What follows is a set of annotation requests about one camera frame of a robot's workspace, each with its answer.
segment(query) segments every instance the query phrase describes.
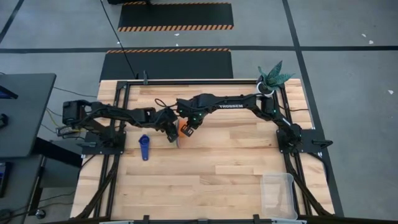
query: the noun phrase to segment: orange and black striped tape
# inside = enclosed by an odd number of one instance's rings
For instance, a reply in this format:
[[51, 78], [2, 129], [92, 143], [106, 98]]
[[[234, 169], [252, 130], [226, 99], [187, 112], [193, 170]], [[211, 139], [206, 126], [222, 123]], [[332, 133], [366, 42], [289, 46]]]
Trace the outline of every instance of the orange and black striped tape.
[[[155, 52], [226, 52], [229, 49], [139, 49], [139, 50], [124, 50], [125, 53], [155, 53]], [[123, 53], [123, 50], [109, 50], [107, 54]]]
[[[131, 4], [146, 4], [144, 1], [139, 2], [127, 2], [124, 3], [123, 6], [131, 5]], [[153, 5], [176, 5], [176, 4], [230, 4], [229, 2], [183, 2], [183, 3], [152, 3]]]
[[189, 25], [189, 26], [139, 26], [119, 27], [119, 32], [143, 32], [143, 31], [175, 31], [175, 30], [231, 30], [233, 25]]

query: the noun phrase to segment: concrete floor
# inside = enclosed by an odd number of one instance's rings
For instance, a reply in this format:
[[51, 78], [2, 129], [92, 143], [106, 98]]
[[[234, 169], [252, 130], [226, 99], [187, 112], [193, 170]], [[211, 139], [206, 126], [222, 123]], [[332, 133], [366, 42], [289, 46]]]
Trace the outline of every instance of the concrete floor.
[[[17, 2], [0, 1], [0, 30]], [[228, 2], [232, 3], [235, 23], [230, 31], [131, 32], [119, 36], [125, 47], [293, 46], [282, 1]], [[398, 45], [395, 0], [288, 2], [301, 46]], [[116, 26], [121, 6], [104, 4]], [[0, 42], [0, 52], [79, 47], [118, 47], [98, 0], [24, 1]], [[56, 73], [55, 86], [96, 95], [104, 55], [2, 53], [0, 72]], [[283, 72], [301, 77], [294, 51], [233, 50], [231, 56], [235, 78], [257, 77], [258, 65], [268, 70], [279, 60], [284, 61]], [[303, 57], [325, 136], [334, 141], [329, 152], [345, 216], [398, 220], [398, 51], [312, 51], [303, 52]], [[61, 113], [62, 102], [81, 98], [54, 90], [49, 108]], [[55, 128], [47, 115], [43, 124]], [[39, 136], [56, 139], [46, 129], [40, 129]], [[70, 192], [51, 189], [44, 197]], [[68, 206], [48, 208], [48, 217], [42, 221], [65, 220], [69, 212]], [[33, 222], [37, 221], [27, 219], [27, 223]]]

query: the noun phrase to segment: clear plastic container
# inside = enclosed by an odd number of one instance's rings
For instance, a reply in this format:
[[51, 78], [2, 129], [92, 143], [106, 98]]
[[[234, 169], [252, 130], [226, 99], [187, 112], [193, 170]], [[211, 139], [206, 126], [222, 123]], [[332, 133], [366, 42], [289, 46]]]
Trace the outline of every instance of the clear plastic container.
[[287, 173], [264, 174], [261, 179], [262, 214], [267, 218], [296, 220], [293, 205], [293, 176]]

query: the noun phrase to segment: wooden tabletop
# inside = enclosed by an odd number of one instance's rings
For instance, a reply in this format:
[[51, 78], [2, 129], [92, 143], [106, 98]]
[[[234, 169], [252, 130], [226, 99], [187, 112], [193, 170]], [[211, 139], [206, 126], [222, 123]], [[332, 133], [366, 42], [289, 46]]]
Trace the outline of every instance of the wooden tabletop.
[[[98, 100], [112, 105], [116, 83], [102, 81]], [[300, 80], [291, 79], [285, 86], [290, 109], [307, 108]], [[128, 109], [159, 110], [155, 98], [172, 105], [176, 98], [190, 99], [201, 93], [234, 96], [254, 90], [254, 85], [134, 85]], [[308, 111], [292, 112], [292, 119], [303, 129], [312, 127]], [[109, 124], [108, 119], [99, 121]], [[142, 220], [143, 215], [153, 220], [246, 219], [253, 214], [267, 218], [261, 212], [260, 179], [265, 173], [285, 172], [273, 122], [265, 122], [249, 110], [218, 110], [207, 115], [190, 138], [180, 138], [180, 148], [154, 129], [128, 124], [125, 130], [126, 151], [119, 163], [112, 220]], [[143, 134], [150, 137], [148, 161], [142, 160], [138, 143]], [[96, 156], [81, 171], [71, 217], [79, 214], [96, 192], [102, 160], [103, 156]], [[322, 163], [307, 154], [301, 154], [301, 160], [308, 189], [333, 213]], [[296, 189], [300, 211], [304, 211]], [[107, 196], [105, 192], [101, 214]]]

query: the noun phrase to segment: green plant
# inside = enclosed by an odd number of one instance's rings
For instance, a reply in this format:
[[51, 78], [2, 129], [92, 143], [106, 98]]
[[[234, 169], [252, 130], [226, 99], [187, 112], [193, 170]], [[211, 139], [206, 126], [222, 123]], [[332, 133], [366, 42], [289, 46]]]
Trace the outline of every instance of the green plant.
[[276, 90], [278, 89], [278, 86], [285, 83], [288, 79], [290, 79], [294, 74], [279, 74], [280, 70], [282, 68], [282, 61], [280, 61], [275, 67], [269, 72], [269, 74], [266, 74], [262, 72], [261, 67], [258, 66], [259, 72], [262, 76], [262, 85], [264, 88], [267, 88], [268, 90]]

